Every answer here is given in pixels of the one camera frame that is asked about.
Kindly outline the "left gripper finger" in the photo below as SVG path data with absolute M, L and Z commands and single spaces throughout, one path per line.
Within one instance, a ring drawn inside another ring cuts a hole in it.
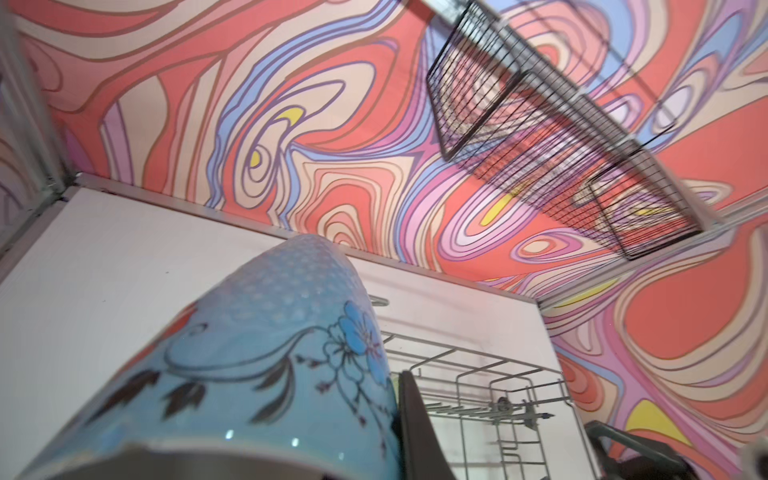
M 411 371 L 399 373 L 398 399 L 403 478 L 455 480 Z

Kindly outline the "blue floral ceramic mug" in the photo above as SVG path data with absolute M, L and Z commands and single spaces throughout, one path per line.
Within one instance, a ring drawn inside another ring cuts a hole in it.
M 281 478 L 398 479 L 395 389 L 362 280 L 299 235 L 184 308 L 23 470 L 94 475 L 128 453 L 273 460 Z

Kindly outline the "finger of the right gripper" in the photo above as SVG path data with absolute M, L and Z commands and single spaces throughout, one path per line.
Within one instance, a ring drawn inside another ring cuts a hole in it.
M 690 465 L 666 443 L 627 433 L 599 421 L 590 421 L 585 432 L 604 477 L 689 477 Z M 612 458 L 603 447 L 609 439 L 638 454 L 625 461 Z

